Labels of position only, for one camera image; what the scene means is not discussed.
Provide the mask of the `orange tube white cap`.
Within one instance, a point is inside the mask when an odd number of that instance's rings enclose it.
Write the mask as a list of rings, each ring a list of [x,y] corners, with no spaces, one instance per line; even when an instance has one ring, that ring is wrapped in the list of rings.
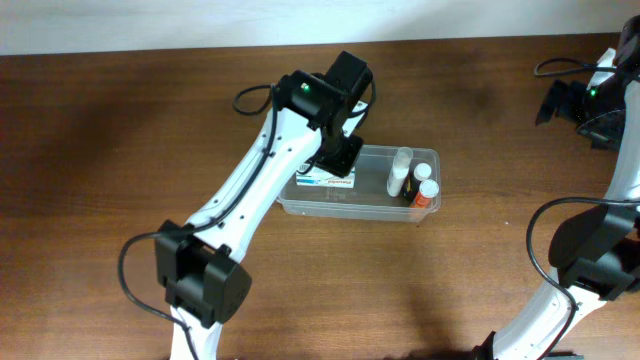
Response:
[[[440,187],[435,180],[425,180],[420,183],[416,196],[412,200],[410,207],[416,209],[425,209],[430,206],[432,201],[438,196]]]

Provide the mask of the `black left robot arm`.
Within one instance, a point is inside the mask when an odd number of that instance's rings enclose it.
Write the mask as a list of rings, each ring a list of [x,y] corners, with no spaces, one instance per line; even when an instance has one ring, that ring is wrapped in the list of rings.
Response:
[[[165,221],[154,241],[156,272],[171,309],[174,359],[212,359],[223,324],[248,295],[241,266],[262,218],[304,164],[345,177],[363,146],[345,129],[368,109],[367,63],[341,52],[324,74],[297,70],[270,87],[254,144],[217,193],[180,226]]]

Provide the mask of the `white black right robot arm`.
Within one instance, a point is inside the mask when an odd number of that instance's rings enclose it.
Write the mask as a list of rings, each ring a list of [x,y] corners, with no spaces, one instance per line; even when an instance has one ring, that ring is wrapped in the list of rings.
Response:
[[[595,63],[569,59],[568,74],[588,72],[588,83],[565,83],[561,73],[545,96],[538,124],[553,116],[576,126],[596,149],[617,152],[603,198],[564,197],[536,210],[526,230],[526,250],[543,283],[507,326],[475,347],[472,359],[551,359],[555,346],[584,317],[639,290],[639,19],[623,26],[616,48]],[[533,232],[541,215],[554,206],[586,204],[588,210],[565,220],[549,247],[550,270],[533,250]]]

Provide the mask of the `dark syrup bottle white cap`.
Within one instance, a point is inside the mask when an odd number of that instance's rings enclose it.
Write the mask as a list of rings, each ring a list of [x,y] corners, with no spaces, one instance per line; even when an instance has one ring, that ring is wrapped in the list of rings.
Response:
[[[401,195],[409,202],[412,202],[419,191],[421,183],[429,180],[432,174],[432,167],[428,163],[419,163],[409,172],[403,186]]]

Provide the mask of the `white plastic lotion bottle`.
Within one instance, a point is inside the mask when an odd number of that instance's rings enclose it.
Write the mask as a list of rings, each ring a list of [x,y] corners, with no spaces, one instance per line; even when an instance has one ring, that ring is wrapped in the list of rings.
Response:
[[[413,151],[408,147],[401,147],[394,156],[391,170],[386,183],[387,193],[391,197],[397,197],[409,174],[409,168],[413,159]]]

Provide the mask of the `white Panadol medicine box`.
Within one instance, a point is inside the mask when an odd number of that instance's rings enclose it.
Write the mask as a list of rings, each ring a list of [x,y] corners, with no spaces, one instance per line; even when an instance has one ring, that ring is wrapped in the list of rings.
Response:
[[[340,177],[304,163],[296,171],[295,182],[297,186],[352,189],[355,186],[355,177],[354,168],[346,176]]]

